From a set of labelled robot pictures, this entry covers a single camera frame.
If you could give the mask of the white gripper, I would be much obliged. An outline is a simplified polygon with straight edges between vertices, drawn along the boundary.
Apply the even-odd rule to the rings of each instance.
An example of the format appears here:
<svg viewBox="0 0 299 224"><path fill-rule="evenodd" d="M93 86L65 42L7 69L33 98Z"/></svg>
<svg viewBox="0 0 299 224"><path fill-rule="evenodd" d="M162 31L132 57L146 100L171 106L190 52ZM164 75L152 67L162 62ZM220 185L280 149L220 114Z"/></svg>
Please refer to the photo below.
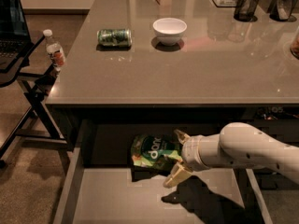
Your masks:
<svg viewBox="0 0 299 224"><path fill-rule="evenodd" d="M220 146L218 134L189 136L175 129L175 135L182 144L181 157L164 181L165 188L173 188L192 176L192 171L200 172L211 168L231 168L233 159Z"/></svg>

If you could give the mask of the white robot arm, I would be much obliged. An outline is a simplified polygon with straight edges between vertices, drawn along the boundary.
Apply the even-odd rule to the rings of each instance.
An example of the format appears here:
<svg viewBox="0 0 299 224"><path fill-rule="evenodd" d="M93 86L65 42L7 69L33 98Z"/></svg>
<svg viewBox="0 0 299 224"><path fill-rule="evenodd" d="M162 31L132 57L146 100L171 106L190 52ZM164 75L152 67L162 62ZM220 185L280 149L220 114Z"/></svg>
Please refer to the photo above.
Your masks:
<svg viewBox="0 0 299 224"><path fill-rule="evenodd" d="M193 172L212 168L268 168L299 183L299 148L272 138L242 122L224 126L219 134L189 136L175 130L182 144L181 158L164 181L173 188Z"/></svg>

